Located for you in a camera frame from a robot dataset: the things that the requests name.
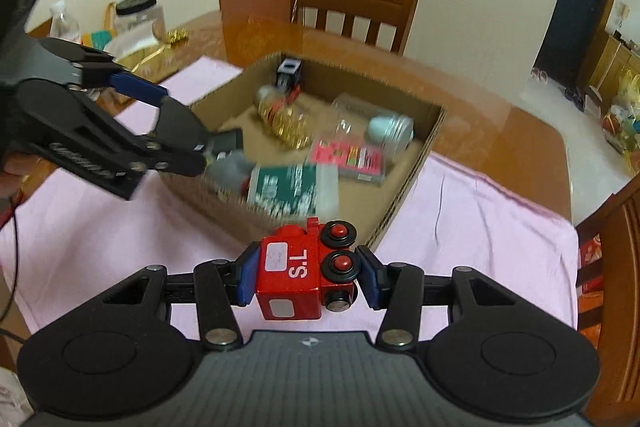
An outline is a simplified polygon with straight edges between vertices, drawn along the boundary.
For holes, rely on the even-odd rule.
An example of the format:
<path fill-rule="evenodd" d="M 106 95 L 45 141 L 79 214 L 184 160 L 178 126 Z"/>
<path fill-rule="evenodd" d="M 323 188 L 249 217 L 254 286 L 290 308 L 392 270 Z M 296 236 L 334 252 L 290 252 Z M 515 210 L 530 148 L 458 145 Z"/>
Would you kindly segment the grey shark toy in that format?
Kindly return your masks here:
<path fill-rule="evenodd" d="M 209 158 L 205 176 L 224 191 L 245 195 L 255 167 L 256 164 L 248 160 L 242 150 L 234 150 Z"/>

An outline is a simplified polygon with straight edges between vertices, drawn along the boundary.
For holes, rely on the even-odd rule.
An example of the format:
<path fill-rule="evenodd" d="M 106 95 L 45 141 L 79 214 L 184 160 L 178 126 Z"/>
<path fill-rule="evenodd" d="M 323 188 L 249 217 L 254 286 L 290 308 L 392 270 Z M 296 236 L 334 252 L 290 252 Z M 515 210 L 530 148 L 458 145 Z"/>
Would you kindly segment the red toy train car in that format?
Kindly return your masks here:
<path fill-rule="evenodd" d="M 316 321 L 357 299 L 357 230 L 349 222 L 283 225 L 260 243 L 255 295 L 267 321 Z"/>

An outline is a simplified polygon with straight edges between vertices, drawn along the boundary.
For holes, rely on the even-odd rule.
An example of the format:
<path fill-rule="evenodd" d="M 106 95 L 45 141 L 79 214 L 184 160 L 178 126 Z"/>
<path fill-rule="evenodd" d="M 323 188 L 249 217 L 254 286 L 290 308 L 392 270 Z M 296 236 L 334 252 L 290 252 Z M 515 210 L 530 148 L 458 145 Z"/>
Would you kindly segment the clear bottle with gold clips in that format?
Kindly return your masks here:
<path fill-rule="evenodd" d="M 310 144 L 306 115 L 282 91 L 266 84 L 256 91 L 254 104 L 264 124 L 288 148 L 303 150 Z"/>

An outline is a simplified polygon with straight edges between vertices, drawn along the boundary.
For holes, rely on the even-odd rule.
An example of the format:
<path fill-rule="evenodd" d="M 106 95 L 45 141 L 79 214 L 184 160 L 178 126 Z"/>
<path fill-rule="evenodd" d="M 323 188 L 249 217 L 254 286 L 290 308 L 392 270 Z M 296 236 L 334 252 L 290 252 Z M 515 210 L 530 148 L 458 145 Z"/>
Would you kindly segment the black toy train engine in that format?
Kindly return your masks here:
<path fill-rule="evenodd" d="M 274 87 L 285 94 L 295 91 L 302 80 L 302 66 L 298 58 L 285 57 L 277 68 Z"/>

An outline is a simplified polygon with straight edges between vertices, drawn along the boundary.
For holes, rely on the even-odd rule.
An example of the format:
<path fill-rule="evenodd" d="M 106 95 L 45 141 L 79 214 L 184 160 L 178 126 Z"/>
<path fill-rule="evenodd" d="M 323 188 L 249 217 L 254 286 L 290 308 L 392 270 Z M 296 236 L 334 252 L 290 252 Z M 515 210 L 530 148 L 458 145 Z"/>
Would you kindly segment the white cotton swab box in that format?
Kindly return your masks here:
<path fill-rule="evenodd" d="M 247 202 L 274 219 L 304 221 L 338 217 L 340 190 L 333 165 L 296 164 L 256 167 L 250 176 Z"/>

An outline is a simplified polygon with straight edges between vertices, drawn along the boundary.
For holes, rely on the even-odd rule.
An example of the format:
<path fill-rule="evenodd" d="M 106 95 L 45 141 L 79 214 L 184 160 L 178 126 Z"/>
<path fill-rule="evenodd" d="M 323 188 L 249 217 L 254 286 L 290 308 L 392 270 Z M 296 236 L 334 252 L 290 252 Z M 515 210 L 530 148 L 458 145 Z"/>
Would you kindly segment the red pen refill case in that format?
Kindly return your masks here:
<path fill-rule="evenodd" d="M 386 177 L 386 160 L 379 147 L 337 138 L 318 138 L 312 143 L 311 164 L 330 165 L 340 176 L 381 184 Z"/>

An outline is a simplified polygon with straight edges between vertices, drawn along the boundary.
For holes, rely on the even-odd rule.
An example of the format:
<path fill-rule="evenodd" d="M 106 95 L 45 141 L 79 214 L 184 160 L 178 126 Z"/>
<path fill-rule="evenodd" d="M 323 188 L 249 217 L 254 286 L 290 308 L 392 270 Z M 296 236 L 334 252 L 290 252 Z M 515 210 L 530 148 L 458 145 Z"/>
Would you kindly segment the mint green earbud case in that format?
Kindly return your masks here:
<path fill-rule="evenodd" d="M 367 136 L 371 143 L 382 145 L 392 134 L 395 126 L 395 118 L 376 116 L 369 120 Z"/>

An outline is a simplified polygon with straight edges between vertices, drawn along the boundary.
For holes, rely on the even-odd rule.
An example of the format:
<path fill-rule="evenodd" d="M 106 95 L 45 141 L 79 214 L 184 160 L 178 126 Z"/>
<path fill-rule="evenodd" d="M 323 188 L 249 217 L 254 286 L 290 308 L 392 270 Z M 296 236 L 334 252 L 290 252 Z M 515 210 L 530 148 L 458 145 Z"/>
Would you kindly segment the clear plastic jar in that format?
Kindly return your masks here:
<path fill-rule="evenodd" d="M 346 93 L 332 102 L 329 116 L 330 133 L 378 147 L 390 164 L 396 164 L 414 138 L 412 118 Z"/>

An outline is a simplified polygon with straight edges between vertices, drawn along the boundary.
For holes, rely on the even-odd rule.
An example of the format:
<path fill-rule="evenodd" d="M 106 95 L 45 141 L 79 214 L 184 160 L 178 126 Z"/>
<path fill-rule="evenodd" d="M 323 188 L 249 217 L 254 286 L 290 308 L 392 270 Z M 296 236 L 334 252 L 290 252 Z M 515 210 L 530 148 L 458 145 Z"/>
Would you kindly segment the black digital timer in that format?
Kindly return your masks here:
<path fill-rule="evenodd" d="M 209 135 L 204 148 L 204 156 L 208 162 L 225 158 L 234 152 L 243 150 L 243 130 L 232 128 L 217 131 Z"/>

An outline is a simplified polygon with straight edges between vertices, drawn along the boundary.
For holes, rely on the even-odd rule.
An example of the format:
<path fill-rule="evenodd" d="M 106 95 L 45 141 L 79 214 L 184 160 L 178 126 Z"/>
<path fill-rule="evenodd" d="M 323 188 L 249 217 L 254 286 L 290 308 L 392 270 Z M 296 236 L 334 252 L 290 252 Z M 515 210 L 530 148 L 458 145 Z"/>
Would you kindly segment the gold foil bag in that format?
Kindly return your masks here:
<path fill-rule="evenodd" d="M 134 75 L 152 83 L 160 83 L 179 69 L 175 50 L 188 40 L 189 31 L 184 28 L 174 29 L 168 31 L 165 40 L 160 44 L 154 44 L 118 58 L 116 63 L 124 66 Z"/>

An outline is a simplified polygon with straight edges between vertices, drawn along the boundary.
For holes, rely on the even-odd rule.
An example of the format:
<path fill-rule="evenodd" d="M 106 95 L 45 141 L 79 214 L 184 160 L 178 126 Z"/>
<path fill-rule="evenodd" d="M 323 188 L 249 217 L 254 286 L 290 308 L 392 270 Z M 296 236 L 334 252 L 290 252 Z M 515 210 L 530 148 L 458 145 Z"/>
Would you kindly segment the clear jar with black lid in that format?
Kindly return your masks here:
<path fill-rule="evenodd" d="M 164 9 L 157 0 L 122 0 L 115 4 L 114 31 L 123 35 L 145 23 L 151 23 L 154 35 L 166 34 Z"/>

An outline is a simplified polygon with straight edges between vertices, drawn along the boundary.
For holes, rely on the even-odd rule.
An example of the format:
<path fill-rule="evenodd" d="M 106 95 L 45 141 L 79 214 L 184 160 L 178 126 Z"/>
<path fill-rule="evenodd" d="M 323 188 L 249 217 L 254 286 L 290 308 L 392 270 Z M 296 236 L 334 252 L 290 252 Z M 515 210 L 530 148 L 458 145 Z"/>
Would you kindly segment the cardboard box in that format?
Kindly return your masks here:
<path fill-rule="evenodd" d="M 413 188 L 440 125 L 442 106 L 384 80 L 309 57 L 302 90 L 277 94 L 283 53 L 268 55 L 196 100 L 212 131 L 239 128 L 256 169 L 225 188 L 210 174 L 164 173 L 172 194 L 243 243 L 312 212 L 344 220 L 358 242 L 380 245 Z"/>

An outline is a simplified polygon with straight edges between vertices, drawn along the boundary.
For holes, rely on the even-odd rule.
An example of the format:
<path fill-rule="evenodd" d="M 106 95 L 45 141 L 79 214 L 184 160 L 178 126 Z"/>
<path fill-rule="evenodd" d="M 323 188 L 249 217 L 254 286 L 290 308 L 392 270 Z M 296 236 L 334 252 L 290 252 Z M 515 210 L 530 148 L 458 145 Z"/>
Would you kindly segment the plastic water bottle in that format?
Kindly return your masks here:
<path fill-rule="evenodd" d="M 65 0 L 54 2 L 50 6 L 51 27 L 49 36 L 70 42 L 81 43 L 79 23 L 67 11 Z"/>

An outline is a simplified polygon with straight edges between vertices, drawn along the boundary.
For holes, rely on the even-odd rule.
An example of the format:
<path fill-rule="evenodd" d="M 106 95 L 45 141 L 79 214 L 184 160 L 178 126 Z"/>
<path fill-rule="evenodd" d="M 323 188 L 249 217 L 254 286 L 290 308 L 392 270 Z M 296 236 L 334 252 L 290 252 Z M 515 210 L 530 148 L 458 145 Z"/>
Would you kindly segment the wooden chair right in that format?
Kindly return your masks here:
<path fill-rule="evenodd" d="M 635 176 L 576 227 L 578 243 L 601 239 L 602 257 L 576 285 L 603 279 L 603 303 L 578 314 L 583 332 L 599 325 L 601 373 L 586 408 L 597 426 L 639 424 L 639 179 Z"/>

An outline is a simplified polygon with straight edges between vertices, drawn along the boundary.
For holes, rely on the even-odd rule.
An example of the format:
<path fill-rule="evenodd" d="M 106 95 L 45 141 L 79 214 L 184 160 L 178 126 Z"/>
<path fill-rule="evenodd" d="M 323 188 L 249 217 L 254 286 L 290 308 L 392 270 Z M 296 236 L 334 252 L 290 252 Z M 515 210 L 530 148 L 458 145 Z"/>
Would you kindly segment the wooden sideboard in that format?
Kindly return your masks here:
<path fill-rule="evenodd" d="M 593 94 L 602 112 L 611 106 L 620 89 L 620 76 L 626 69 L 634 75 L 639 72 L 639 53 L 628 49 L 626 43 L 601 30 L 588 49 L 580 85 L 587 94 Z"/>

